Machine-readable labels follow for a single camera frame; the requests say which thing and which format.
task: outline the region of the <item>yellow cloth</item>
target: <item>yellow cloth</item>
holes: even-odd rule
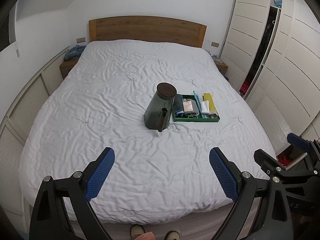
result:
[[[209,101],[209,114],[218,114],[210,93],[203,93],[203,101]]]

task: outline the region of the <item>electrical outlet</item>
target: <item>electrical outlet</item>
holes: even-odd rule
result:
[[[219,43],[212,42],[212,43],[211,43],[211,46],[212,46],[212,47],[219,47]]]
[[[78,38],[78,39],[77,39],[77,43],[81,43],[81,42],[85,42],[85,37],[82,37],[82,38]]]

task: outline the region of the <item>green tray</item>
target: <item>green tray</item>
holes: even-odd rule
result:
[[[193,99],[196,101],[194,95],[182,95],[184,99]],[[173,107],[172,107],[172,117],[174,122],[219,122],[220,118],[202,118],[201,113],[196,117],[188,117],[183,115],[181,118],[180,117],[175,117]]]

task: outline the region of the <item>person's foot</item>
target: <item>person's foot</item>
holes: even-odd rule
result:
[[[143,226],[141,225],[132,225],[130,228],[130,237],[138,237],[140,235],[143,235],[145,233],[145,230]]]
[[[179,240],[180,236],[177,231],[170,231],[165,235],[164,240]]]

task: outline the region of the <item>white comforter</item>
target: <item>white comforter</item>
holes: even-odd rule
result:
[[[156,86],[210,92],[218,123],[176,122],[148,130],[143,114]],[[39,111],[19,166],[33,205],[44,176],[69,177],[111,147],[116,161],[91,205],[102,222],[157,223],[230,203],[210,166],[220,147],[241,171],[265,177],[253,160],[272,145],[246,102],[200,48],[174,43],[95,41]],[[76,219],[69,201],[66,207]]]

